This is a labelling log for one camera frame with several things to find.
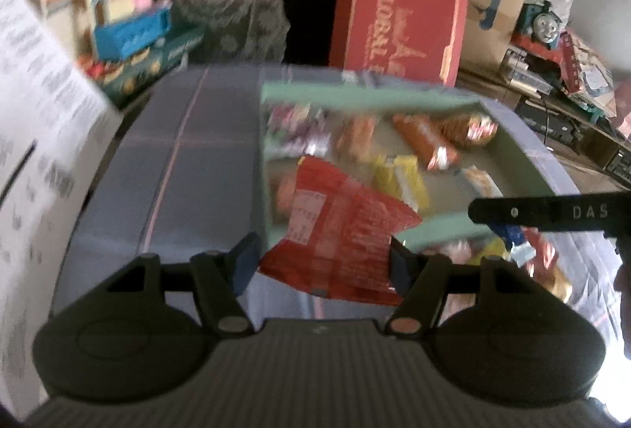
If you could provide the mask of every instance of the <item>open box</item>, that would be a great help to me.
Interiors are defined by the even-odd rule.
[[[452,95],[441,90],[374,90],[359,86],[268,82],[261,90],[261,105],[311,104],[340,113],[382,114],[375,129],[373,150],[388,155],[414,154],[390,124],[389,116],[396,113],[428,114],[444,117],[459,112],[486,112],[473,97]],[[286,221],[279,220],[274,208],[274,184],[286,171],[295,169],[297,159],[276,159],[266,155],[266,110],[261,109],[261,163],[264,220],[267,247],[271,248],[286,234]],[[333,137],[336,137],[336,117],[332,116]],[[504,196],[554,195],[539,170],[523,153],[519,145],[500,125],[496,136],[485,147],[459,150],[460,161],[445,172],[421,171],[430,196],[430,208],[421,213],[423,223],[395,234],[412,251],[439,245],[454,239],[473,239],[491,234],[486,225],[474,224],[467,215],[468,204],[477,196],[472,186],[457,171],[476,166],[487,172]],[[367,166],[331,159],[340,169],[361,182],[370,184],[372,175]]]

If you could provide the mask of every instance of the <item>red box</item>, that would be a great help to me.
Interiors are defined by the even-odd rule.
[[[337,0],[329,64],[456,83],[468,0]]]

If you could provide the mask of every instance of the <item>red plastic bag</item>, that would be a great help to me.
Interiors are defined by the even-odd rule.
[[[305,157],[287,235],[263,256],[261,272],[325,298],[398,305],[388,280],[390,236],[419,223],[405,203]]]

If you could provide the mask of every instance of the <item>blue container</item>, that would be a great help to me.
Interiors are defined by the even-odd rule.
[[[125,61],[166,35],[171,27],[168,7],[143,13],[115,24],[94,28],[96,61]]]

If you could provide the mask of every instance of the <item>gray tablecloth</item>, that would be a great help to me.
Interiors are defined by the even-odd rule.
[[[163,262],[202,250],[227,250],[251,230],[263,232],[259,162],[260,87],[266,80],[373,88],[431,85],[369,74],[292,66],[190,68],[165,77],[122,141],[82,216],[59,277],[54,311],[87,292],[144,251]],[[444,90],[445,95],[471,95]],[[578,193],[556,158],[515,113],[481,99],[558,194]],[[554,234],[560,266],[573,284],[570,304],[608,343],[620,337],[620,301],[611,282],[620,259],[602,234]],[[172,305],[194,311],[190,295]],[[315,299],[256,275],[241,298],[255,324],[265,318],[384,320],[389,307]]]

